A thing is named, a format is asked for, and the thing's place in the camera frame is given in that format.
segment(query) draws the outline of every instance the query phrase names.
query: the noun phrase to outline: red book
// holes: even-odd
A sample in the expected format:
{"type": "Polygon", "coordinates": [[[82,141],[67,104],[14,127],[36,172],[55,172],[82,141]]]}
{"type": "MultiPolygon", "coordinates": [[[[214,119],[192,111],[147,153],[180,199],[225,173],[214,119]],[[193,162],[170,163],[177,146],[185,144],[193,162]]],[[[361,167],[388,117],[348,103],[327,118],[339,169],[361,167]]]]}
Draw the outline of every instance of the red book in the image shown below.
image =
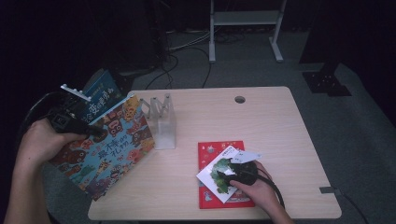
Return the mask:
{"type": "MultiPolygon", "coordinates": [[[[240,150],[245,150],[243,141],[229,142],[203,142],[198,143],[198,167],[201,171],[212,162],[226,147],[233,146],[240,150]]],[[[235,208],[254,207],[254,202],[241,190],[236,191],[233,196],[223,203],[215,194],[203,183],[199,186],[199,207],[208,208],[235,208]]]]}

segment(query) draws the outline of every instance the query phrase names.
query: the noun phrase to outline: book cover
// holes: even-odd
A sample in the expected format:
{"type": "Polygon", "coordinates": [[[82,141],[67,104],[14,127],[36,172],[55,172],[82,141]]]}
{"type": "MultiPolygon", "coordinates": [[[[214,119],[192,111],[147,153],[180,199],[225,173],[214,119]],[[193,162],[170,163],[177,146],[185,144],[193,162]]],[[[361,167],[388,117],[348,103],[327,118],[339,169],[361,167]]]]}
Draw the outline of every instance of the book cover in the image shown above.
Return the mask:
{"type": "Polygon", "coordinates": [[[91,97],[91,101],[84,102],[85,105],[77,113],[77,116],[87,123],[97,119],[109,108],[125,98],[114,82],[110,72],[104,69],[99,69],[92,75],[82,92],[87,97],[91,97]]]}
{"type": "Polygon", "coordinates": [[[98,200],[154,148],[154,140],[134,94],[91,125],[102,135],[67,144],[49,162],[98,200]]]}
{"type": "MultiPolygon", "coordinates": [[[[198,167],[202,171],[228,146],[245,150],[243,141],[201,142],[198,143],[198,167]]],[[[237,190],[230,199],[223,203],[206,185],[200,181],[199,206],[201,209],[254,207],[254,202],[241,190],[237,190]]]]}

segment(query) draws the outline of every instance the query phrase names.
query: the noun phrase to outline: black stand base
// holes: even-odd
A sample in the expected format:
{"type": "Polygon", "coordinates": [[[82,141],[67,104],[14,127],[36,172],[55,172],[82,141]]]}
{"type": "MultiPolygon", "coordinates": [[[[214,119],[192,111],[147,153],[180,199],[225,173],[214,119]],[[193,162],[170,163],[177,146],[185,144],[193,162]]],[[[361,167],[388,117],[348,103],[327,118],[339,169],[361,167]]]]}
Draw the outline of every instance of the black stand base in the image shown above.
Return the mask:
{"type": "Polygon", "coordinates": [[[303,76],[313,93],[327,93],[329,96],[351,96],[347,87],[341,85],[335,77],[334,71],[334,64],[325,64],[320,71],[303,72],[303,76]]]}

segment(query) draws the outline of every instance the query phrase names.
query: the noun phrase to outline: acrylic pen holder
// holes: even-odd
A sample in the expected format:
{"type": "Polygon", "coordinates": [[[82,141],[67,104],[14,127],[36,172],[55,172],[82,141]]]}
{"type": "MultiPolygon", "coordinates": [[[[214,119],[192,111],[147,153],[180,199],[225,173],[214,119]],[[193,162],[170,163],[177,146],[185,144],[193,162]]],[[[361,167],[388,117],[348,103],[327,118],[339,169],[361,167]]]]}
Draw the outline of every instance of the acrylic pen holder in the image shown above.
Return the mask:
{"type": "Polygon", "coordinates": [[[155,149],[176,148],[177,123],[170,93],[165,94],[163,102],[152,97],[149,103],[140,99],[140,105],[154,137],[155,149]]]}

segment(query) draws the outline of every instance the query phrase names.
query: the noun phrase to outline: wooden tabletop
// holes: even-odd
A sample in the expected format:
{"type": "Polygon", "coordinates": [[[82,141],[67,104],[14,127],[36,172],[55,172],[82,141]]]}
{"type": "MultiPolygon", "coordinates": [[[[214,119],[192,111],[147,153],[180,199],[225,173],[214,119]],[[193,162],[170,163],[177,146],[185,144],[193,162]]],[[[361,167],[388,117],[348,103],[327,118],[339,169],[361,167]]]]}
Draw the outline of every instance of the wooden tabletop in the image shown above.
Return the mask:
{"type": "Polygon", "coordinates": [[[198,142],[244,141],[262,154],[292,218],[338,218],[330,183],[290,90],[286,87],[135,91],[149,102],[170,92],[177,148],[152,150],[97,202],[95,220],[263,219],[259,208],[200,209],[198,142]],[[245,102],[238,104],[235,97],[245,102]]]}

